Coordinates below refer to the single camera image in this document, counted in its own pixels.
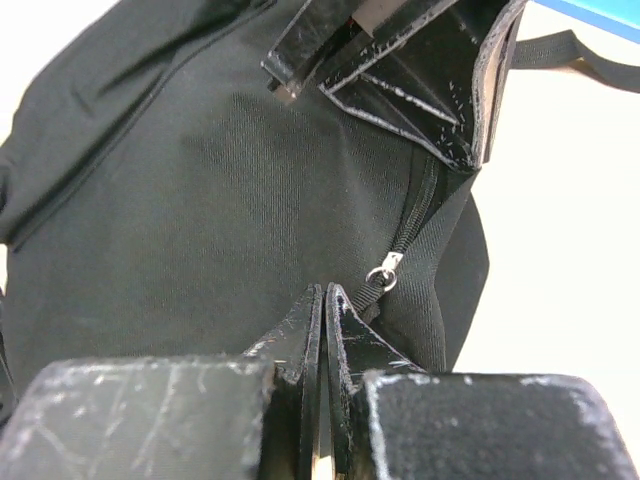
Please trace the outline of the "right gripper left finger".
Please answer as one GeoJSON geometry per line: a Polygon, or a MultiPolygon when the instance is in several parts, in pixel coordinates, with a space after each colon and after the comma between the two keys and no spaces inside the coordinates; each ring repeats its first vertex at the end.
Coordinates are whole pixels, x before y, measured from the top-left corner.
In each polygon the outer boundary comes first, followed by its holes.
{"type": "Polygon", "coordinates": [[[323,292],[239,356],[55,362],[1,439],[5,479],[312,479],[323,292]]]}

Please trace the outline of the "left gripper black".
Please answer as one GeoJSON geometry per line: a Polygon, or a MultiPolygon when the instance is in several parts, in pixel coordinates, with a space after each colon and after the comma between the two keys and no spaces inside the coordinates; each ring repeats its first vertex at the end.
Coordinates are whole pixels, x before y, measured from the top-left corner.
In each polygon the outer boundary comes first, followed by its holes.
{"type": "Polygon", "coordinates": [[[298,95],[319,83],[345,111],[415,142],[454,170],[477,170],[477,48],[459,34],[420,31],[454,4],[306,1],[261,61],[268,88],[298,95]]]}

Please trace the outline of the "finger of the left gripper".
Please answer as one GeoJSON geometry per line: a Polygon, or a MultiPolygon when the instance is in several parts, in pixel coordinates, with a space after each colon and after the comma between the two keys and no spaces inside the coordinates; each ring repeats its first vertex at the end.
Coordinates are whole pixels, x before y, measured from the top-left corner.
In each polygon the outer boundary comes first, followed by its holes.
{"type": "Polygon", "coordinates": [[[471,159],[483,165],[495,136],[506,78],[525,1],[493,1],[498,9],[490,17],[488,33],[479,45],[471,81],[473,135],[471,159]]]}

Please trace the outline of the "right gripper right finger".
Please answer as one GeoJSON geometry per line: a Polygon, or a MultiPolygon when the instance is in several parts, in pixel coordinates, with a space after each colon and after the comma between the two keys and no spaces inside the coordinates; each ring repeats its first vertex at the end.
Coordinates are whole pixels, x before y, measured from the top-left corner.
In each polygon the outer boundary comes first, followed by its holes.
{"type": "Polygon", "coordinates": [[[601,395],[549,374],[429,373],[357,315],[324,301],[338,479],[634,479],[601,395]]]}

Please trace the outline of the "black student backpack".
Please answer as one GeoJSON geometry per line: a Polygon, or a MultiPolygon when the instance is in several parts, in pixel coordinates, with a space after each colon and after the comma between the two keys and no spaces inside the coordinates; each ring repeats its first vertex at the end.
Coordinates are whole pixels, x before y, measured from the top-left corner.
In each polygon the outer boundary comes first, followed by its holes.
{"type": "MultiPolygon", "coordinates": [[[[121,1],[33,80],[1,148],[1,362],[15,399],[47,365],[239,354],[312,284],[428,371],[452,368],[488,270],[470,190],[415,142],[261,61],[306,1],[121,1]]],[[[420,31],[477,48],[493,1],[420,31]]],[[[639,70],[570,31],[509,71],[639,70]]]]}

